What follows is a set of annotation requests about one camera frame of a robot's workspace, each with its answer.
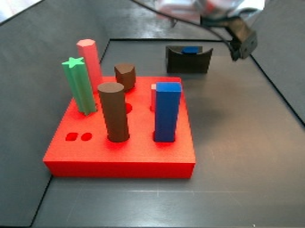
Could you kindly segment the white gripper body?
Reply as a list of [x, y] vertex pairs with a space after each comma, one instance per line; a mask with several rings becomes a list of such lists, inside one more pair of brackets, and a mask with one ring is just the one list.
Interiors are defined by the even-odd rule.
[[200, 21], [200, 13], [206, 6], [206, 0], [156, 0], [155, 9], [163, 14], [190, 21]]

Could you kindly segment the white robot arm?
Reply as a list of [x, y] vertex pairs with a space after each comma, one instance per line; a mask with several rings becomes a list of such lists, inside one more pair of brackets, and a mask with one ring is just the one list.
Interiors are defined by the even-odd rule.
[[267, 0], [156, 0], [155, 9], [180, 20], [222, 20], [261, 12]]

